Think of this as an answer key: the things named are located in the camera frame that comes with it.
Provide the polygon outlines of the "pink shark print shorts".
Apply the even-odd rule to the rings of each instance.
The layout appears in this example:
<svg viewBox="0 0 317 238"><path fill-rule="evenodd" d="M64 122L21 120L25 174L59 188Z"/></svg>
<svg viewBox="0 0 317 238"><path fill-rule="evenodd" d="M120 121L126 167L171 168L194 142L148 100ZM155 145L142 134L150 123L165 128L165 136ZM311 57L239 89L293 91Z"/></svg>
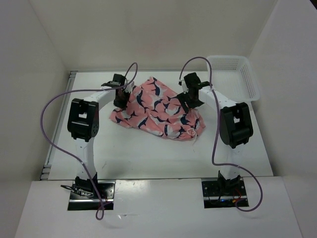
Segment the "pink shark print shorts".
<svg viewBox="0 0 317 238"><path fill-rule="evenodd" d="M206 128L198 110L185 112L176 92L154 77L134 86L126 109L114 109L109 119L124 128L178 141L196 140Z"/></svg>

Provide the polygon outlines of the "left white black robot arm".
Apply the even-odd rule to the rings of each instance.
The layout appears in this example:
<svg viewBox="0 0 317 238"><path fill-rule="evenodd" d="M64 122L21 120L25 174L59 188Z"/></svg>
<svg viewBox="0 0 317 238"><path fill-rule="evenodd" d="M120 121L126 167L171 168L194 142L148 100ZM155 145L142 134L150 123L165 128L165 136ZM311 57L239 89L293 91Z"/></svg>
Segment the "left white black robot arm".
<svg viewBox="0 0 317 238"><path fill-rule="evenodd" d="M94 140L100 128L100 110L111 102L117 108L125 109L133 86L134 83L129 83L126 76L115 74L111 81L102 84L100 90L83 99L71 101L67 130L74 139L76 157L81 164L72 189L87 198L93 198L99 192Z"/></svg>

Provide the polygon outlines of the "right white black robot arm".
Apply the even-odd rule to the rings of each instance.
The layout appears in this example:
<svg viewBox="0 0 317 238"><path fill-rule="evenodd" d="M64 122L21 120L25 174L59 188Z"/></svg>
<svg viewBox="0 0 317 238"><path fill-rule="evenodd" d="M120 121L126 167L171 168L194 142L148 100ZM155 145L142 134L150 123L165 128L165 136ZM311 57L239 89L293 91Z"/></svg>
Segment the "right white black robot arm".
<svg viewBox="0 0 317 238"><path fill-rule="evenodd" d="M220 194L228 195L240 182L240 164L245 144L253 136L250 110L246 103L237 103L217 91L207 81L202 82L197 74L189 73L179 80L183 92L177 95L185 112L206 104L217 112L218 136L228 148L225 162L220 162L217 189Z"/></svg>

